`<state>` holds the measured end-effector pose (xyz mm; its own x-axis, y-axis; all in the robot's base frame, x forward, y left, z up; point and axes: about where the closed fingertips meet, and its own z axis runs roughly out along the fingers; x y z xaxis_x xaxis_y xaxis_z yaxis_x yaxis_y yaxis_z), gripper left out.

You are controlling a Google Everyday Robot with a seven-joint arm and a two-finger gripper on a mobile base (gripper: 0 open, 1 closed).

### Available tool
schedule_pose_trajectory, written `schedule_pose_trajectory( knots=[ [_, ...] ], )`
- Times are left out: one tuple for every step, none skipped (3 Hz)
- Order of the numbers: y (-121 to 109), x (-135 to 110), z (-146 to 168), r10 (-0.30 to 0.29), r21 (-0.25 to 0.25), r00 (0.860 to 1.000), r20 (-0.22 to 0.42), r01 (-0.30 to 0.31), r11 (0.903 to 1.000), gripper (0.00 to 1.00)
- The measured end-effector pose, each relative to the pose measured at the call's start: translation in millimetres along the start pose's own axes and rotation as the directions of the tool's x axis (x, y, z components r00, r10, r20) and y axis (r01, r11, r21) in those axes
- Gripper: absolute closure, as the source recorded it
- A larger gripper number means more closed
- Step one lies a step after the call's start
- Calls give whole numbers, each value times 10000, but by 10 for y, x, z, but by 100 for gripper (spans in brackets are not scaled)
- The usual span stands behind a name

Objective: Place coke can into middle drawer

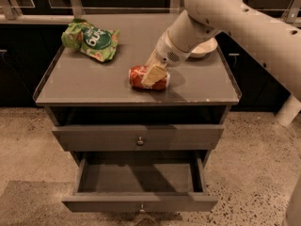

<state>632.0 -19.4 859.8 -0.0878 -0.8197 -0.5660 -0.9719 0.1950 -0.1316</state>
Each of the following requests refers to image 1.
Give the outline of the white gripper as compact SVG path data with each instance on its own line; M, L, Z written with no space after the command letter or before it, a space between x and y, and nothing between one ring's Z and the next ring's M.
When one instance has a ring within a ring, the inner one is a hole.
M151 87L156 82L165 78L167 75L166 65L154 64L157 59L166 63L168 66L179 66L187 58L189 58L190 53L183 52L179 50L171 42L167 32L165 32L158 40L155 50L152 51L150 57L145 63L149 66L142 78L142 85L144 87Z

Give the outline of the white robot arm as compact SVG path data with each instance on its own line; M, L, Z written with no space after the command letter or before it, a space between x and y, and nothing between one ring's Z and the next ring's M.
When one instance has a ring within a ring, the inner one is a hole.
M181 15L163 33L150 59L179 65L220 32L254 58L294 101L263 126L234 128L208 159L205 174L216 208L198 218L204 226L301 226L301 34L298 28L243 0L183 0Z

